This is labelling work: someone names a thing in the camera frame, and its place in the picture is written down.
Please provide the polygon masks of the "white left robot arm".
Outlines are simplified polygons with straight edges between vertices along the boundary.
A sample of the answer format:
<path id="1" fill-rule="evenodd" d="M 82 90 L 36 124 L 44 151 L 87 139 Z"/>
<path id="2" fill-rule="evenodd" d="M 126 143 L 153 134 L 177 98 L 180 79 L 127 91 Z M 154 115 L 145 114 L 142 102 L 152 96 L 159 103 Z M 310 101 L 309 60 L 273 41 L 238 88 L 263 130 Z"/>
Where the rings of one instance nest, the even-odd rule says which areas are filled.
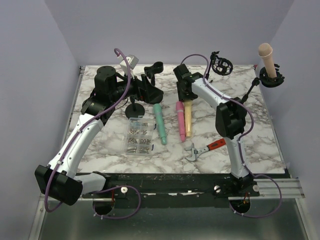
<path id="1" fill-rule="evenodd" d="M 111 185 L 101 173 L 76 176 L 80 161 L 121 98 L 133 98 L 151 105 L 162 101 L 164 93 L 155 86 L 155 75 L 163 70 L 160 61 L 145 67 L 141 78 L 128 78 L 112 66 L 97 69 L 94 88 L 82 103 L 76 127 L 58 154 L 46 166 L 39 165 L 35 169 L 34 175 L 42 194 L 69 206 L 87 193 L 95 192 L 101 198 L 110 194 Z"/>

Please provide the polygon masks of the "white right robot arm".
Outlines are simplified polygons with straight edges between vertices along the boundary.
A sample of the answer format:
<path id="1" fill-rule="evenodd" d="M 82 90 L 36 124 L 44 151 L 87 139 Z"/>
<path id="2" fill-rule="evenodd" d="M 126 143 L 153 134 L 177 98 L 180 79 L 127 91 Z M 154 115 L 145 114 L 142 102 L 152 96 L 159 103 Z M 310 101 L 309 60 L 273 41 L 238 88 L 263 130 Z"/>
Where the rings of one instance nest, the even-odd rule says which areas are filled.
<path id="1" fill-rule="evenodd" d="M 230 191 L 241 196 L 248 190 L 244 179 L 249 175 L 246 169 L 245 147 L 241 135 L 246 125 L 247 111 L 240 103 L 239 98 L 231 98 L 213 87 L 202 74 L 191 73 L 185 64 L 173 69 L 177 78 L 178 92 L 183 97 L 195 99 L 202 98 L 215 109 L 215 128 L 224 138 L 231 163 L 231 174 L 237 178 L 230 183 Z"/>

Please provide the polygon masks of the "black round-base stand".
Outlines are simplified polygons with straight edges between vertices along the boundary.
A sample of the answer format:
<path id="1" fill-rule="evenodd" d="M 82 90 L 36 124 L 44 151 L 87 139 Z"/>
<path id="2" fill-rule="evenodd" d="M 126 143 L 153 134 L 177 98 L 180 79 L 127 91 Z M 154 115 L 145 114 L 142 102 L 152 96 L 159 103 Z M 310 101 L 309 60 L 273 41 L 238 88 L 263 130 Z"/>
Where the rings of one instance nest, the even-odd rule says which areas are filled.
<path id="1" fill-rule="evenodd" d="M 155 62 L 151 66 L 144 67 L 144 73 L 147 75 L 147 77 L 150 79 L 150 83 L 152 86 L 155 86 L 156 84 L 156 74 L 161 74 L 164 70 L 164 64 L 161 61 Z"/>
<path id="2" fill-rule="evenodd" d="M 131 104 L 126 107 L 125 116 L 128 119 L 143 117 L 145 115 L 145 108 L 141 104 L 136 103 L 136 100 L 132 96 L 129 99 Z"/>

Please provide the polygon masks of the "pink toy microphone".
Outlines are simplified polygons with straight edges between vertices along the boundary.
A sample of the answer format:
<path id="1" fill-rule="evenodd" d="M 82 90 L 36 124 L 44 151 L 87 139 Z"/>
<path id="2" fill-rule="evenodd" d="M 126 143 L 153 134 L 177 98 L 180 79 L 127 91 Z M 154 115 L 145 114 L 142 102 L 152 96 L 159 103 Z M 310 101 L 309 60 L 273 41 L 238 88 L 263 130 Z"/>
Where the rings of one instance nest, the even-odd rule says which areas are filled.
<path id="1" fill-rule="evenodd" d="M 182 142 L 186 140 L 186 128 L 185 128 L 185 116 L 184 105 L 181 101 L 177 101 L 175 104 L 175 110 L 177 113 L 178 131 Z"/>

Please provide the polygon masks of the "mint green toy microphone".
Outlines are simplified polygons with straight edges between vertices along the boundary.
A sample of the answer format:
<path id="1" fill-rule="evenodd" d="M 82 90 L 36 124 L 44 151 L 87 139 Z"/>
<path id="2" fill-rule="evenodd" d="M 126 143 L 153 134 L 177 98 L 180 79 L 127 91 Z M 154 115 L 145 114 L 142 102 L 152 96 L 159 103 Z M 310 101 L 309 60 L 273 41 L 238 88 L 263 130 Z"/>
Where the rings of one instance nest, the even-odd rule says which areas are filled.
<path id="1" fill-rule="evenodd" d="M 156 103 L 153 105 L 153 113 L 155 115 L 157 130 L 158 130 L 161 144 L 166 145 L 167 144 L 167 135 L 166 135 L 166 129 L 165 129 L 165 124 L 164 124 L 164 119 L 163 119 L 162 108 L 159 103 Z"/>

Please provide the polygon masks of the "black tripod shock-mount stand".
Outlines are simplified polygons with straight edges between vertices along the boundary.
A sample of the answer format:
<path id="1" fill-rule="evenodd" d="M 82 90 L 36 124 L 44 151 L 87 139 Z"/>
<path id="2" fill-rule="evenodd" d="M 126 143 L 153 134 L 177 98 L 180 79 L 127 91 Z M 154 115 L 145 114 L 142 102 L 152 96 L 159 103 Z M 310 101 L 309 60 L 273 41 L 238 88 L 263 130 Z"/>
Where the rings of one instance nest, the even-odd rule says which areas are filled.
<path id="1" fill-rule="evenodd" d="M 213 51 L 210 55 L 210 67 L 214 73 L 220 76 L 228 76 L 233 71 L 233 64 L 230 60 L 219 57 L 219 51 Z"/>

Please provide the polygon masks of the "yellow toy microphone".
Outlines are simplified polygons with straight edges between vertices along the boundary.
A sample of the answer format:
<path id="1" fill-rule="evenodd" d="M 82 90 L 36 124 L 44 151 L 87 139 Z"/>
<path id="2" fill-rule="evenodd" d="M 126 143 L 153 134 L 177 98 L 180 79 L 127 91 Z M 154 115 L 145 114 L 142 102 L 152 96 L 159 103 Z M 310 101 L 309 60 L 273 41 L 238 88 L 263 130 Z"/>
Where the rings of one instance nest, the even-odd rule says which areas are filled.
<path id="1" fill-rule="evenodd" d="M 185 135 L 187 138 L 192 136 L 192 102 L 192 100 L 184 102 Z"/>

